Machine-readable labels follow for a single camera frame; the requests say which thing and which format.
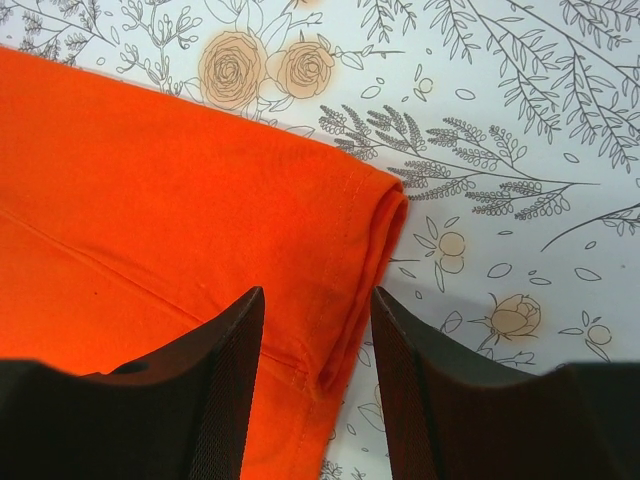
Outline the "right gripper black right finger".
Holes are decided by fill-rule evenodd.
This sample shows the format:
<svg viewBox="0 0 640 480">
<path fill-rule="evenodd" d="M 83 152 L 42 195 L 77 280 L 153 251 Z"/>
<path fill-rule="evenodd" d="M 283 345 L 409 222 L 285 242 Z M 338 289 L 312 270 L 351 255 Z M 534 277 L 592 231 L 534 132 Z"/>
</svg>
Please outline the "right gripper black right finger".
<svg viewBox="0 0 640 480">
<path fill-rule="evenodd" d="M 371 298 L 376 368 L 396 479 L 635 479 L 639 366 L 570 363 L 541 376 Z"/>
</svg>

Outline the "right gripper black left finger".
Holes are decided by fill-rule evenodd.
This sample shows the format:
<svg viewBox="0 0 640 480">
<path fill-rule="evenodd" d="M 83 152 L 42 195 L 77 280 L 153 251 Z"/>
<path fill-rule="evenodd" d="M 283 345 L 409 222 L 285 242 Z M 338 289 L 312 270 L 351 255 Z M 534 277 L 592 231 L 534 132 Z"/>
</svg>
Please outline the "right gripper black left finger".
<svg viewBox="0 0 640 480">
<path fill-rule="evenodd" d="M 264 324 L 264 293 L 114 371 L 1 364 L 5 479 L 237 479 Z"/>
</svg>

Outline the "orange t shirt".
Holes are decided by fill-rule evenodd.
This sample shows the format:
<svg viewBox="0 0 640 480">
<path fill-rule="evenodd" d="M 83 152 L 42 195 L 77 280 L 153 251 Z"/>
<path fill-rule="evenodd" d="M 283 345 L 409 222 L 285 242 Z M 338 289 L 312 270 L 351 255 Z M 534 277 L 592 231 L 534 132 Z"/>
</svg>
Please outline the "orange t shirt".
<svg viewBox="0 0 640 480">
<path fill-rule="evenodd" d="M 1 53 L 2 356 L 107 372 L 261 287 L 245 479 L 319 477 L 407 211 L 328 145 Z"/>
</svg>

